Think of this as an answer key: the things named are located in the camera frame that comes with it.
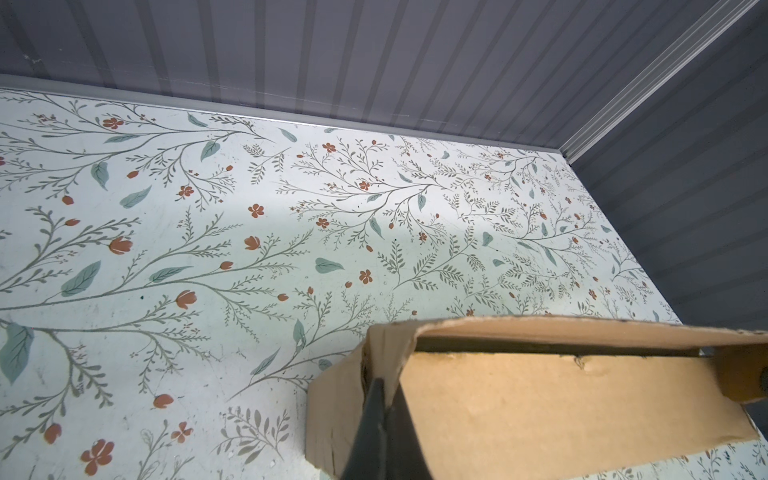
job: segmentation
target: red flower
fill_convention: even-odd
[[[109,243],[109,251],[115,255],[122,255],[123,253],[130,252],[133,245],[133,242],[123,240],[123,237],[120,236]]]
[[[176,432],[170,434],[170,437],[179,443],[184,443],[186,437],[192,435],[192,429],[187,428],[187,423],[182,422],[179,424],[179,429]]]
[[[154,402],[152,402],[152,405],[154,405],[158,409],[164,409],[168,405],[174,402],[174,397],[168,395],[167,393],[164,393],[162,395],[158,395],[154,397]]]
[[[102,122],[106,128],[111,128],[112,130],[117,130],[120,125],[123,124],[122,120],[118,120],[115,117],[108,118],[107,120],[104,120]]]
[[[191,305],[195,302],[197,302],[197,296],[190,290],[185,290],[179,293],[179,296],[176,297],[176,304],[179,306],[179,308],[183,308],[185,310],[187,309],[187,305]]]
[[[248,207],[248,211],[251,212],[250,216],[253,218],[259,218],[259,215],[264,215],[264,207],[259,204],[253,204],[252,207]]]
[[[248,237],[245,239],[245,244],[247,247],[245,247],[246,250],[255,250],[259,247],[261,247],[261,240],[259,240],[259,237]]]
[[[96,475],[99,465],[103,466],[111,462],[112,455],[110,454],[112,453],[113,448],[113,442],[107,443],[104,439],[101,439],[94,443],[94,446],[91,447],[90,451],[86,450],[83,452],[83,455],[80,455],[80,460],[87,462],[85,473],[92,477]]]
[[[371,277],[371,270],[366,270],[364,272],[360,270],[360,279],[362,280],[363,285],[371,283],[373,281],[373,278]]]
[[[45,433],[43,433],[43,438],[46,442],[53,445],[53,442],[56,441],[58,437],[61,436],[61,425],[58,423],[52,423],[51,426],[49,426]]]

